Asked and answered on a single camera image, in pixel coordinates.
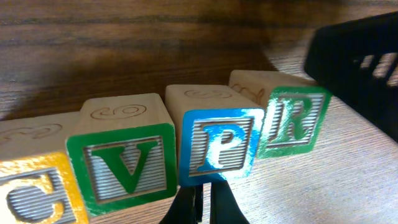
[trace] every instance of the toy block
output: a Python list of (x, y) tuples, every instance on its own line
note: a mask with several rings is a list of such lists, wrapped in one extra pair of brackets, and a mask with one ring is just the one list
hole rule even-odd
[(0, 122), (1, 223), (88, 223), (65, 150), (79, 112)]
[(174, 124), (158, 94), (86, 101), (67, 150), (92, 216), (177, 191)]
[(250, 174), (264, 109), (223, 85), (169, 85), (182, 187)]
[(314, 81), (280, 72), (234, 70), (229, 86), (263, 106), (260, 159), (310, 152), (331, 94)]

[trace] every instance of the dark wood grain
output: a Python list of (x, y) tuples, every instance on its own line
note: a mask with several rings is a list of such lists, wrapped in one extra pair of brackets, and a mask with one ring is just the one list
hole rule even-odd
[[(0, 0), (0, 120), (77, 111), (90, 98), (174, 83), (227, 84), (234, 69), (305, 76), (315, 29), (398, 1)], [(313, 152), (257, 160), (231, 182), (251, 223), (396, 223), (398, 147), (333, 99)], [(171, 199), (93, 223), (158, 223)], [(210, 186), (205, 186), (208, 223)]]

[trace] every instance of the block face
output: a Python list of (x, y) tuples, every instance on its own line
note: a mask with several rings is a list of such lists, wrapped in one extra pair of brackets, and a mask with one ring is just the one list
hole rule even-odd
[(313, 149), (331, 94), (322, 87), (275, 88), (270, 96), (258, 158), (288, 156)]
[(263, 117), (261, 108), (187, 111), (182, 123), (180, 185), (248, 176)]
[(92, 216), (177, 191), (175, 133), (169, 123), (72, 136), (67, 149)]
[(88, 223), (69, 161), (55, 152), (0, 162), (5, 223)]

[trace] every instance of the black plastic part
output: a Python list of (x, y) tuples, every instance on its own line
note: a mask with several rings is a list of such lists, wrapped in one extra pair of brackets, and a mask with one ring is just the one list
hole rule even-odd
[(160, 224), (197, 224), (203, 215), (203, 185), (180, 188)]
[[(398, 142), (398, 87), (387, 84), (398, 57), (383, 77), (373, 75), (380, 58), (393, 52), (398, 52), (398, 12), (317, 30), (304, 70)], [(368, 55), (371, 63), (361, 68)]]
[(210, 224), (247, 224), (227, 181), (211, 184)]

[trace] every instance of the yellow border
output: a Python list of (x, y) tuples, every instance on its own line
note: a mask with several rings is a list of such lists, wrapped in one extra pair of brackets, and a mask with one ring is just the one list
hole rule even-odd
[[(86, 214), (84, 203), (81, 199), (81, 195), (78, 190), (75, 177), (73, 176), (73, 172), (71, 170), (68, 157), (64, 153), (55, 152), (41, 156), (25, 157), (22, 159), (16, 159), (14, 161), (0, 161), (0, 177), (5, 177), (14, 174), (21, 174), (24, 172), (29, 172), (34, 170), (46, 169), (50, 167), (56, 167), (60, 174), (60, 178), (62, 180), (63, 186), (67, 193), (67, 197), (69, 198), (71, 208), (73, 210), (73, 214), (75, 215), (76, 218), (75, 223), (88, 223), (88, 217)], [(23, 183), (26, 183), (26, 181), (19, 180), (9, 184), (0, 185), (0, 195), (4, 192), (3, 187), (15, 188)], [(47, 193), (52, 189), (46, 186), (41, 186), (41, 187), (44, 188), (43, 189), (44, 192)], [(56, 203), (55, 209), (59, 210), (63, 208), (59, 207), (59, 205), (57, 205)], [(47, 220), (44, 220), (45, 222), (43, 223), (48, 223), (50, 220), (53, 219), (58, 220), (60, 217), (55, 217), (56, 215), (57, 214), (55, 212), (53, 216), (51, 216)]]

